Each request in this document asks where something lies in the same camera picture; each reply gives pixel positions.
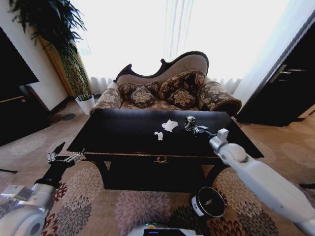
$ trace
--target table surface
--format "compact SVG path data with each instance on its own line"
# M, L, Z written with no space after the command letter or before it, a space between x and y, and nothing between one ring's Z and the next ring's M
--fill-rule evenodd
M226 128L229 143L241 145L253 158L263 157L249 138L225 112L161 111L161 110L96 110L69 146L69 151L102 156L168 156L217 158L207 136L194 136L184 130L188 115L196 117L197 125L209 127L211 133ZM162 123L177 121L173 132ZM154 132L163 133L158 141Z

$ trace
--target black coffee table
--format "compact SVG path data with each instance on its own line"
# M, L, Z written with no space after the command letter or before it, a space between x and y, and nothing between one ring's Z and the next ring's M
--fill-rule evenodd
M210 132L226 128L228 141L241 145L253 158L263 155L225 112L96 110L69 146L98 167L106 189L194 192L211 186L225 164L214 154L207 136L184 130L186 116ZM178 122L173 132L161 124ZM154 132L163 133L158 141ZM104 161L110 161L108 170ZM201 165L213 165L204 177Z

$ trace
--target patterned carpet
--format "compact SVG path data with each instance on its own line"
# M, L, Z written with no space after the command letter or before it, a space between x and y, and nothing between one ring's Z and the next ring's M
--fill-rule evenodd
M43 176L49 167L46 153L62 142L69 145L88 119L74 101L60 111L61 115L68 113L76 117L0 147L0 168L19 171L14 175L0 172L0 191L9 184L31 187ZM239 126L265 155L263 161L285 178L295 184L315 182L315 115L282 128ZM221 219L205 221L193 214L189 194L105 190L96 167L80 162L64 174L42 235L124 236L134 226L149 221L194 229L205 236L303 235L291 222L270 211L230 168L218 176L214 187L226 200L227 210ZM315 195L311 190L307 194ZM0 199L0 218L17 207L12 200Z

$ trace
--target crumpled tissue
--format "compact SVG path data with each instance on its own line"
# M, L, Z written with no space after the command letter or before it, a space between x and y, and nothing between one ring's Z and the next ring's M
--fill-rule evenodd
M172 130L177 127L178 123L176 121L171 121L170 119L167 121L167 123L163 123L162 127L169 132L172 132Z
M155 132L154 135L157 135L157 139L159 141L162 141L163 140L163 133L162 132Z

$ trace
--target wall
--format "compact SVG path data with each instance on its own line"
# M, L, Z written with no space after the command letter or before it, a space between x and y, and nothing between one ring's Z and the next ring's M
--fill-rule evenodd
M68 93L41 45L38 43L34 46L34 41L31 41L31 30L28 29L24 34L21 24L11 21L14 14L8 13L8 10L9 0L1 0L0 27L39 80L38 83L31 84L31 87L48 110L52 110L68 97Z
M263 50L252 64L248 74L242 79L233 96L242 100L243 106L264 81L269 70L285 51L291 40L315 10L315 1L290 0L284 14L274 27Z

